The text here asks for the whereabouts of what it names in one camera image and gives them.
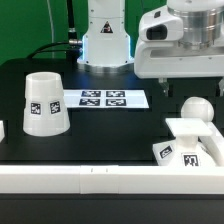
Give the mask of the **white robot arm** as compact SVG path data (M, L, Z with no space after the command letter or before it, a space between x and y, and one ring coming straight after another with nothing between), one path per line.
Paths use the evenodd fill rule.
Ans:
M166 0L140 20L135 54L124 28L125 0L88 0L80 68L141 79L218 77L224 95L224 0Z

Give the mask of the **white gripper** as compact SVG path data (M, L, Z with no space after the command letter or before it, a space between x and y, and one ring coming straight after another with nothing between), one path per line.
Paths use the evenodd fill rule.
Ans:
M159 78L166 97L166 78L224 76L224 0L167 0L145 13L134 72L142 79ZM218 96L224 96L224 77Z

